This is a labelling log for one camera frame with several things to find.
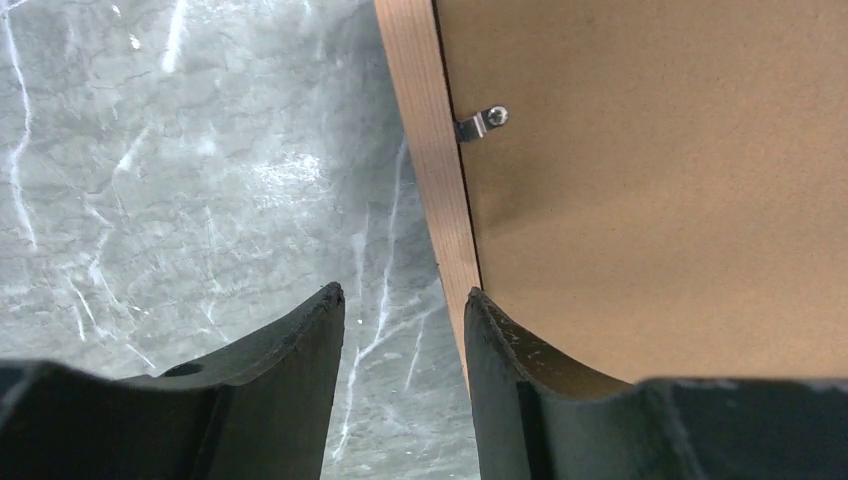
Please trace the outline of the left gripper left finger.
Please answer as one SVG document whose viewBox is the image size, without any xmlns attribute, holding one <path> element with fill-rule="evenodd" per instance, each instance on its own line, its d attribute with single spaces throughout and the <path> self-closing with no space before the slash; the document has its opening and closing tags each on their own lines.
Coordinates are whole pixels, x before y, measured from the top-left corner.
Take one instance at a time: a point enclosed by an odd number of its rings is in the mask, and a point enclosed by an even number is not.
<svg viewBox="0 0 848 480">
<path fill-rule="evenodd" d="M 317 479 L 344 336 L 330 283 L 285 316 L 160 376 L 1 364 L 5 479 Z"/>
</svg>

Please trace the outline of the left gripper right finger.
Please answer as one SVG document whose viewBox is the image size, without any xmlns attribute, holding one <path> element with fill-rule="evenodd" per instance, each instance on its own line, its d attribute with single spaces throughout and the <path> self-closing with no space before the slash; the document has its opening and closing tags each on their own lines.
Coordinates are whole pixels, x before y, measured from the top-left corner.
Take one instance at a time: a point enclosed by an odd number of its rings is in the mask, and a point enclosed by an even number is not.
<svg viewBox="0 0 848 480">
<path fill-rule="evenodd" d="M 529 332 L 484 292 L 465 307 L 485 479 L 843 479 L 843 379 L 628 384 Z"/>
</svg>

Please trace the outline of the blue picture frame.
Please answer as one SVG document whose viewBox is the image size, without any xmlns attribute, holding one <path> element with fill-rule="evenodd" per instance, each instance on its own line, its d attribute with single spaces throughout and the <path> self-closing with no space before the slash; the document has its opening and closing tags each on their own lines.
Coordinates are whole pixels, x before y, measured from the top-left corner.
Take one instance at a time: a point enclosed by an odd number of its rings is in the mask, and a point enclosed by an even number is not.
<svg viewBox="0 0 848 480">
<path fill-rule="evenodd" d="M 457 340 L 481 288 L 576 360 L 847 373 L 843 1 L 379 1 Z"/>
</svg>

